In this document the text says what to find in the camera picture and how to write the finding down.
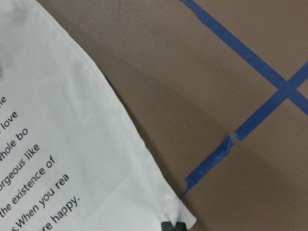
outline brown cardboard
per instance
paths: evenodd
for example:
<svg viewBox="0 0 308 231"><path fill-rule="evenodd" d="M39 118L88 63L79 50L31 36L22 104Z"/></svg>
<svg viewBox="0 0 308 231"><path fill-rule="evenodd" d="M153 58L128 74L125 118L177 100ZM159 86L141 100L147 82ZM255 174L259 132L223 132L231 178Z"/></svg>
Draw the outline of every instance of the brown cardboard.
<svg viewBox="0 0 308 231"><path fill-rule="evenodd" d="M196 2L285 79L307 61L305 1ZM39 3L105 74L178 195L276 91L179 0ZM308 117L286 100L183 198L192 230L308 230L307 137Z"/></svg>

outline white fabric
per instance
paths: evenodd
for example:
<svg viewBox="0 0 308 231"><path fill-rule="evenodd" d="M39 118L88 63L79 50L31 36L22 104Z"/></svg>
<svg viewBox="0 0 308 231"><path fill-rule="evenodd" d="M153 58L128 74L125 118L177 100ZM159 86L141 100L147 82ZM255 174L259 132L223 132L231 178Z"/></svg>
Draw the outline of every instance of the white fabric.
<svg viewBox="0 0 308 231"><path fill-rule="evenodd" d="M0 3L0 123L1 231L195 223L103 74L34 0Z"/></svg>

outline torn tape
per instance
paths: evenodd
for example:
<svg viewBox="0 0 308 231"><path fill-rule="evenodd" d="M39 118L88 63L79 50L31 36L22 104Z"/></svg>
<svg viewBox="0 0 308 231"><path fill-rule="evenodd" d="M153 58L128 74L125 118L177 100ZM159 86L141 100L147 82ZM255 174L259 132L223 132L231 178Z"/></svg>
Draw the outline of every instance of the torn tape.
<svg viewBox="0 0 308 231"><path fill-rule="evenodd" d="M219 164L223 158L225 158L229 152L230 148L235 143L231 139L231 136L227 136L223 143L209 155L188 177L185 178L186 190L179 197L182 198L194 185L196 185L213 167Z"/></svg>
<svg viewBox="0 0 308 231"><path fill-rule="evenodd" d="M305 96L298 92L289 82L287 82L281 75L279 75L273 68L258 57L197 3L193 0L182 0L182 2L192 9L198 19L207 28L212 30L215 35L238 53L248 64L250 64L278 90L283 91L287 98L308 115L308 99Z"/></svg>

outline blue tape strip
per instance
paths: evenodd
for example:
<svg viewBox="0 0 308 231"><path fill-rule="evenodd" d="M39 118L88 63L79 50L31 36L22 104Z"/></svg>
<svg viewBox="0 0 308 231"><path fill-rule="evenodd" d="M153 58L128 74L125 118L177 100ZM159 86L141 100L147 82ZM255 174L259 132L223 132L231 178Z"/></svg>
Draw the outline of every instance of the blue tape strip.
<svg viewBox="0 0 308 231"><path fill-rule="evenodd" d="M225 42L231 49L237 52L247 63L249 63L256 71L265 77L277 89L284 92L284 94L298 106L306 115L308 115L308 99L298 92L292 85L290 85L282 76L280 76L274 69L272 69L266 62L258 57L246 45L244 45L238 38L236 38L230 31L228 31L215 18L203 10L193 0L182 0L189 6L198 19L210 30L214 32L223 42Z"/></svg>
<svg viewBox="0 0 308 231"><path fill-rule="evenodd" d="M196 185L213 167L219 164L223 158L225 158L230 148L235 143L231 139L231 136L227 136L223 143L209 155L188 177L185 178L186 190L180 196L182 198L194 185Z"/></svg>
<svg viewBox="0 0 308 231"><path fill-rule="evenodd" d="M222 26L215 18L204 11L193 0L182 0L189 6L198 19L209 29L211 29L222 41L237 52L255 70L273 84L278 91L270 97L248 120L246 120L236 131L235 137L244 140L260 123L262 123L275 109L289 98L306 115L308 115L308 100L296 89L308 79L308 63L306 63L289 81L286 81L267 63L259 58L247 46L239 41L231 32ZM187 187L180 196L182 198L194 185L196 185L213 167L225 158L230 148L235 143L228 136L225 141L206 158L187 178Z"/></svg>
<svg viewBox="0 0 308 231"><path fill-rule="evenodd" d="M299 88L308 79L308 63L306 63L291 79L289 83ZM276 108L287 99L284 92L277 91L251 117L249 117L235 132L239 141L243 141L260 123L262 123Z"/></svg>

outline blue painter's tape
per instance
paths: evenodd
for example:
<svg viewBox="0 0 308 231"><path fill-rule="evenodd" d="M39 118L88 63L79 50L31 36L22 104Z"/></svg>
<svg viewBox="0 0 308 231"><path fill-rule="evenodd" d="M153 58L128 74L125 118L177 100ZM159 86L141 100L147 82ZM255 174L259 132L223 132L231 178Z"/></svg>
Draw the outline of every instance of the blue painter's tape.
<svg viewBox="0 0 308 231"><path fill-rule="evenodd" d="M185 178L186 190L180 196L182 198L194 185L196 185L213 167L215 167L223 158L225 158L230 148L235 143L231 136L227 136L223 143L209 155L188 177Z"/></svg>
<svg viewBox="0 0 308 231"><path fill-rule="evenodd" d="M298 88L308 79L308 63L306 63L288 81L295 88ZM270 97L256 112L253 113L235 132L234 135L239 141L243 141L260 123L262 123L276 108L287 99L283 91L277 91Z"/></svg>
<svg viewBox="0 0 308 231"><path fill-rule="evenodd" d="M308 115L308 99L297 91L297 88L308 79L308 63L306 63L289 81L286 81L266 62L238 40L230 31L209 15L193 0L182 0L189 6L198 19L212 30L223 42L237 52L248 64L273 84L278 91L270 97L248 120L246 120L234 133L235 137L244 140L260 123L262 123L275 109L289 98L306 115ZM187 188L180 196L182 198L194 185L196 185L213 167L215 167L230 152L234 145L231 137L225 141L206 158L187 178Z"/></svg>
<svg viewBox="0 0 308 231"><path fill-rule="evenodd" d="M280 76L273 68L258 57L252 50L244 45L222 24L220 24L209 13L202 9L193 0L182 0L196 14L198 19L210 30L214 32L223 42L231 49L237 52L247 63L249 63L256 71L265 77L277 89L283 91L296 106L298 106L306 115L308 115L308 99L290 85L282 76Z"/></svg>

